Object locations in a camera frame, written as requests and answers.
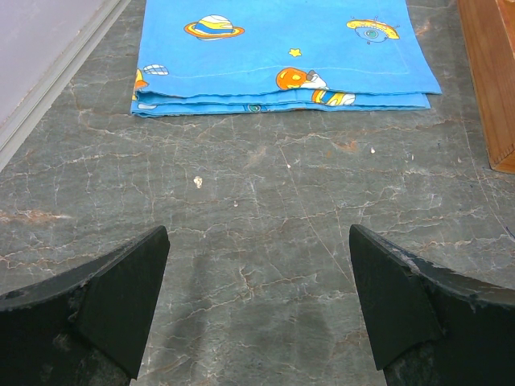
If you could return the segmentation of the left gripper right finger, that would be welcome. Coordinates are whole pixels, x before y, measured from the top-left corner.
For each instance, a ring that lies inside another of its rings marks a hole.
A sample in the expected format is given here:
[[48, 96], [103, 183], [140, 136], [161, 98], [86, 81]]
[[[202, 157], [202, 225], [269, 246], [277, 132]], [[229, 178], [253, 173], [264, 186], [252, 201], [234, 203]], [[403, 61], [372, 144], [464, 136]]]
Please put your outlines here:
[[353, 276], [389, 385], [512, 385], [514, 291], [350, 228]]

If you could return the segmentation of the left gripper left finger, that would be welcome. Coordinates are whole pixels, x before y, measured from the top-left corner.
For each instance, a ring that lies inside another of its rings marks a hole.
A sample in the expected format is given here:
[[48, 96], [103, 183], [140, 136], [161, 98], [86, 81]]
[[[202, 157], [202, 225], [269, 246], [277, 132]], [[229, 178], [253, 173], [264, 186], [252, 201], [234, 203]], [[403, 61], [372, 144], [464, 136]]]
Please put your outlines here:
[[1, 296], [3, 385], [137, 379], [170, 249], [158, 226], [67, 272]]

